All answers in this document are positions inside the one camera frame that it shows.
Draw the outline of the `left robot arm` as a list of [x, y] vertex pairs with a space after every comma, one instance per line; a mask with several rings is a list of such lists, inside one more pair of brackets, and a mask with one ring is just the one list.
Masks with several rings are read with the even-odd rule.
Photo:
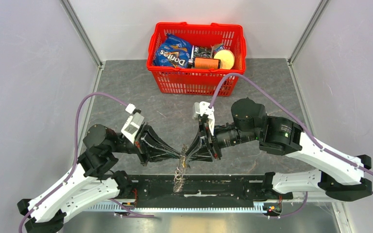
[[21, 199], [18, 210], [23, 219], [18, 231], [57, 233], [83, 209], [115, 197], [136, 197], [136, 189], [125, 171], [108, 174], [118, 162], [115, 153], [136, 154], [142, 165], [179, 159], [180, 152], [165, 143], [150, 125], [135, 129], [134, 139], [127, 132], [95, 124], [83, 139], [86, 150], [75, 158], [71, 169], [52, 187], [34, 199]]

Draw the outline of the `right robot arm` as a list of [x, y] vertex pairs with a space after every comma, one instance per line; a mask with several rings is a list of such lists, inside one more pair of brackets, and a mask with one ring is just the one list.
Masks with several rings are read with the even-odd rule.
[[303, 161], [313, 170], [297, 173], [268, 172], [261, 185], [264, 197], [291, 192], [323, 192], [340, 201], [355, 201], [372, 194], [372, 182], [364, 178], [363, 166], [371, 167], [368, 155], [350, 156], [329, 153], [329, 147], [294, 121], [269, 116], [265, 106], [249, 98], [239, 99], [231, 107], [232, 123], [216, 125], [214, 110], [205, 101], [193, 105], [193, 118], [198, 132], [186, 151], [187, 161], [213, 162], [222, 156], [222, 149], [252, 141], [268, 154]]

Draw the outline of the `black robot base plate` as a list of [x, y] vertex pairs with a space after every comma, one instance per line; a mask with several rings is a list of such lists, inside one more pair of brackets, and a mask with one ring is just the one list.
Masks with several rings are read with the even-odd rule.
[[264, 175], [185, 175], [184, 188], [174, 193], [173, 175], [128, 175], [131, 184], [115, 197], [137, 207], [250, 207], [254, 201], [295, 199], [266, 185]]

